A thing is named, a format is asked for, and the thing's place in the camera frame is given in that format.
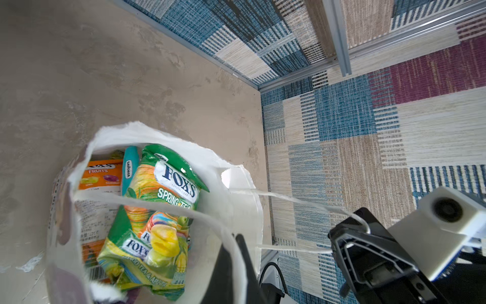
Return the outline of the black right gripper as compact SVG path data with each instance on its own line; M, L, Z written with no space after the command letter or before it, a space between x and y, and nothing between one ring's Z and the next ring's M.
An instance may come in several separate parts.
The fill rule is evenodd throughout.
M485 257L476 239L445 229L463 207L416 210L385 228L361 208L328 237L344 277L339 294L359 303L485 303Z

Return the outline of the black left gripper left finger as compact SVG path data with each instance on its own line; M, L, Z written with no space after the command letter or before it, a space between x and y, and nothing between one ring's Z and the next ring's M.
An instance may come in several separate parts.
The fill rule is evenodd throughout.
M230 253L221 246L201 304L233 304L232 259Z

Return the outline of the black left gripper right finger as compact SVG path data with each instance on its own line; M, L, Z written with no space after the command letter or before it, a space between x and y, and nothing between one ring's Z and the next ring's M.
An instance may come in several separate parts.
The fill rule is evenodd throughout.
M235 240L239 245L239 249L242 253L246 266L246 277L248 279L248 286L246 288L246 304L265 304L267 303L267 299L265 298L265 295L257 281L257 276L254 271L253 263L251 261L249 250L243 235L236 235Z

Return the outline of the green yellow Fox's bag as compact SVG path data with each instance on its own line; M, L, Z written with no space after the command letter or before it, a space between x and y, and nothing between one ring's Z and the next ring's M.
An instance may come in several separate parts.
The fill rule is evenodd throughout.
M207 185L178 153L160 144L143 148L126 198L196 210ZM169 301L185 291L192 219L121 206L97 258L121 291L147 287Z

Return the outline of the orange snack bag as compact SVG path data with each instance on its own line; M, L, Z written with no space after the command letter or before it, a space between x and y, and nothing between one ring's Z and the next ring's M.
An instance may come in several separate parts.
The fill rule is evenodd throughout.
M98 160L89 162L79 184L79 190L93 191L96 194L111 193L121 195L122 160ZM82 215L82 259L89 278L93 281L109 283L97 257L116 217L118 207L95 201L77 204Z

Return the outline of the teal Fox's candy bag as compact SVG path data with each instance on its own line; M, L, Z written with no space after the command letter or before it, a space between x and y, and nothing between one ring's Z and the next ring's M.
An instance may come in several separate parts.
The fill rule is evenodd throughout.
M122 181L121 181L121 196L125 196L127 190L132 182L136 170L140 164L139 149L136 146L129 146L125 149L123 166L122 166Z

